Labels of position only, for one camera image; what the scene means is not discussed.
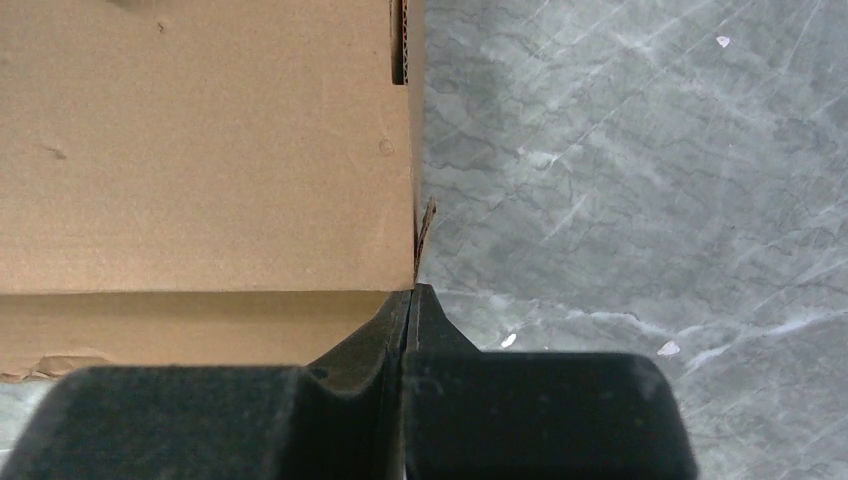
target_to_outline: gray marble floor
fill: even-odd
[[[654,358],[702,478],[848,478],[848,4],[429,0],[428,23],[423,280],[463,332]],[[44,388],[0,387],[0,458]]]

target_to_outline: corrugated cardboard edge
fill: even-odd
[[[407,23],[406,23],[407,20],[406,19],[409,18],[409,17],[407,15],[406,1],[407,0],[398,0],[398,2],[400,3],[400,11],[401,11],[401,15],[400,15],[400,31],[401,31],[401,38],[402,38],[402,41],[401,41],[401,45],[402,45],[401,74],[403,76],[403,83],[404,84],[409,83],[409,50],[407,50],[407,47],[406,47],[409,44],[409,37],[407,36],[407,33],[406,33],[406,31],[407,31]]]
[[[105,354],[90,349],[47,354],[29,368],[0,372],[0,383],[20,383],[36,379],[54,380],[80,368],[110,363],[112,362]]]
[[[418,270],[421,266],[421,259],[424,257],[424,250],[427,248],[427,238],[430,232],[430,225],[433,224],[433,218],[436,216],[436,199],[430,197],[427,201],[427,206],[424,208],[424,216],[421,218],[421,230],[419,230],[415,241],[415,278],[418,279]]]
[[[415,232],[416,279],[417,265],[420,261],[417,247],[421,243],[421,230],[418,229],[421,207],[421,168],[424,156],[424,75],[427,65],[427,28],[425,23],[425,1],[403,0],[405,14],[403,18],[405,42],[404,70],[407,78],[409,102],[409,147],[412,163],[412,201],[414,208],[413,229]]]
[[[392,83],[406,85],[406,1],[390,0]]]

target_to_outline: brown cardboard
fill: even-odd
[[[370,320],[378,292],[9,295],[2,381],[103,363],[305,363]]]
[[[404,3],[0,3],[2,379],[304,363],[410,288]]]

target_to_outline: white speck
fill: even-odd
[[[498,310],[504,310],[510,305],[509,299],[502,295],[492,295],[489,297],[489,303]]]
[[[678,353],[680,353],[680,347],[674,343],[674,340],[667,342],[657,351],[657,355],[661,357],[670,357],[672,355],[677,355]]]
[[[515,343],[515,337],[516,336],[517,335],[515,335],[514,333],[510,333],[509,336],[506,337],[503,342],[501,342],[501,347],[507,348],[510,345],[512,345],[513,343]]]
[[[548,168],[562,156],[562,154],[557,152],[527,150],[524,147],[518,147],[518,154],[521,156],[522,161],[526,161],[533,168]]]

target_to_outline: torn cardboard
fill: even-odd
[[[424,250],[427,248],[427,238],[430,233],[430,225],[433,224],[433,219],[436,218],[436,199],[430,197],[427,205],[424,207],[424,215],[421,217],[421,228],[418,229],[418,236],[415,239],[415,276],[418,277],[418,270],[421,267],[421,259],[424,258]]]
[[[0,379],[306,363],[411,288],[424,11],[391,5],[2,2]]]

